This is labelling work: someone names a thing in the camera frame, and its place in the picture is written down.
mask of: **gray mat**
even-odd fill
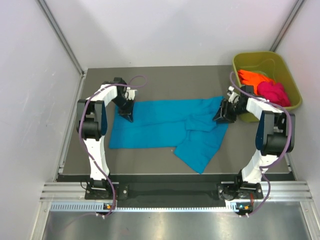
[[[148,77],[148,85],[138,90],[136,101],[200,99],[225,95],[229,86],[231,66],[171,66],[132,68],[91,68],[84,82],[82,98],[92,95],[104,81],[122,77],[128,82],[136,75]],[[136,79],[133,85],[140,85]],[[112,174],[194,174],[173,153],[174,148],[109,149],[110,133],[114,121],[115,105],[107,106],[108,131],[105,137],[105,158]],[[257,123],[244,123],[240,119],[229,125],[219,151],[204,173],[238,173],[255,152]],[[269,170],[288,173],[285,160]],[[90,174],[88,156],[81,149],[76,129],[72,137],[63,169],[65,175]]]

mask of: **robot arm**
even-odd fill
[[[107,133],[108,122],[106,107],[112,101],[118,106],[118,113],[126,120],[133,122],[133,109],[135,104],[135,91],[130,87],[124,86],[110,86],[104,89],[107,85],[124,84],[126,82],[120,78],[115,77],[113,82],[104,82],[97,92],[97,96],[93,97],[86,110],[85,118],[82,125],[82,138],[89,150],[90,154],[94,157],[97,165],[109,175],[110,171],[106,163],[105,157],[105,134]],[[77,102],[76,113],[76,130],[79,132],[81,117],[85,108],[87,99],[80,99]],[[106,178],[98,170],[96,165],[90,160],[91,167],[91,187],[106,188]]]
[[[253,95],[252,86],[243,86],[243,91]],[[229,199],[241,198],[248,194],[257,194],[260,192],[262,174],[264,174],[269,166],[274,163],[282,153],[287,139],[289,126],[286,114],[266,103],[266,99],[259,97],[260,100],[247,97],[244,94],[237,94],[231,86],[228,89],[228,100],[223,99],[220,108],[213,118],[217,123],[233,123],[237,119],[237,115],[243,113],[252,113],[259,119],[259,125],[256,132],[255,146],[256,150],[250,162],[236,176],[232,185],[220,188],[221,194],[226,194]],[[292,123],[292,134],[290,145],[287,152],[291,152],[294,147],[294,129],[295,115],[290,114]]]

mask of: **yellow plastic bin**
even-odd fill
[[[302,98],[297,85],[289,72],[283,58],[272,51],[257,51],[239,53],[232,61],[234,72],[236,73],[236,84],[242,86],[238,76],[238,70],[246,70],[259,73],[281,83],[291,102],[291,106],[285,107],[288,111],[296,109],[302,103]],[[241,114],[240,119],[244,122],[258,122],[258,119],[251,113]]]

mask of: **red cloth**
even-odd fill
[[[240,82],[242,84],[253,86],[254,93],[256,95],[258,94],[258,90],[257,90],[258,85],[261,82],[268,82],[268,83],[276,84],[276,82],[273,79],[271,79],[265,75],[262,75],[262,74],[256,73],[256,72],[242,70],[242,69],[238,71],[238,76],[239,76]]]
[[[278,104],[282,107],[291,106],[285,88],[281,83],[273,84],[272,82],[263,81],[257,86],[257,93],[271,103]]]

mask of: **blue cloth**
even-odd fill
[[[226,123],[213,121],[222,99],[136,102],[132,123],[119,116],[116,108],[109,147],[176,147],[174,154],[201,174],[219,150],[228,128]]]

